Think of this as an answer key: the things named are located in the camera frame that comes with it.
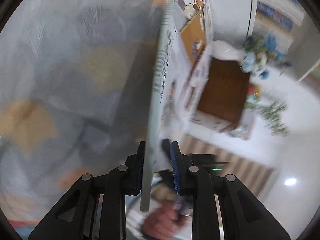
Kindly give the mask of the person's right hand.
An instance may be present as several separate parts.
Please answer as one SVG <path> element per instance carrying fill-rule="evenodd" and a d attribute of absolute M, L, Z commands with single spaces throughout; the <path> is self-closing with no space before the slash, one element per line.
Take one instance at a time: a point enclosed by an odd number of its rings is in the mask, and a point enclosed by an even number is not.
<path fill-rule="evenodd" d="M 161 202 L 160 207 L 149 214 L 140 229 L 145 235 L 156 239 L 172 239 L 181 231 L 188 217 L 179 216 L 173 202 Z"/>

